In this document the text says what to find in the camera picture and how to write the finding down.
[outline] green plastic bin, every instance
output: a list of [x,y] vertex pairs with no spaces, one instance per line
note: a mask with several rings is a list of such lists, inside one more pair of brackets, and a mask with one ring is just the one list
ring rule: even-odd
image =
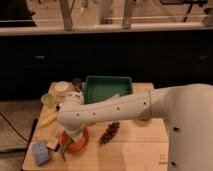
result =
[[84,103],[91,104],[109,99],[119,94],[132,94],[130,77],[88,76],[84,89]]

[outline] red object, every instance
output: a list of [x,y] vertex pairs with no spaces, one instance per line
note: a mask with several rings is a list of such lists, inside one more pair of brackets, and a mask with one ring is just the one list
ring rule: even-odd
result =
[[[61,136],[59,137],[59,145],[60,147],[63,147],[64,144],[67,142],[69,136],[67,135],[67,133],[65,131],[62,132]],[[81,140],[79,140],[78,142],[71,144],[68,149],[66,150],[66,152],[73,154],[76,152],[81,151],[84,147],[86,147],[86,145],[89,142],[89,134],[88,134],[88,130],[86,128],[84,128],[83,131],[83,137],[81,138]]]

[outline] wooden table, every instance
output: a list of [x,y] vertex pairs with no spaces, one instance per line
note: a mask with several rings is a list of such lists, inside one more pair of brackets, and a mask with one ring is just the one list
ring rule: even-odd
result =
[[[51,85],[49,92],[55,95],[54,84]],[[134,93],[152,88],[152,84],[133,84]],[[44,106],[39,122],[54,112],[54,109]],[[98,145],[98,140],[107,128],[108,122],[88,126],[90,139],[85,150],[75,155],[66,154],[66,162],[62,160],[59,152],[50,151],[51,161],[41,167],[34,161],[32,144],[42,139],[48,141],[53,132],[61,126],[57,121],[45,128],[37,126],[26,154],[23,170],[166,171],[168,136],[163,120],[128,120],[120,123],[117,135],[103,146]]]

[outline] black cable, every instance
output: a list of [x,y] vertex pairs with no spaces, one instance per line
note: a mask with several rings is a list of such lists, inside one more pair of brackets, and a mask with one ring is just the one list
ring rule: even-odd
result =
[[24,138],[18,131],[16,128],[13,127],[13,125],[10,123],[10,121],[8,121],[8,119],[2,114],[0,113],[1,117],[10,125],[10,127],[16,132],[16,134],[18,134],[23,140],[25,140],[26,142],[29,142],[29,140],[27,140],[26,138]]

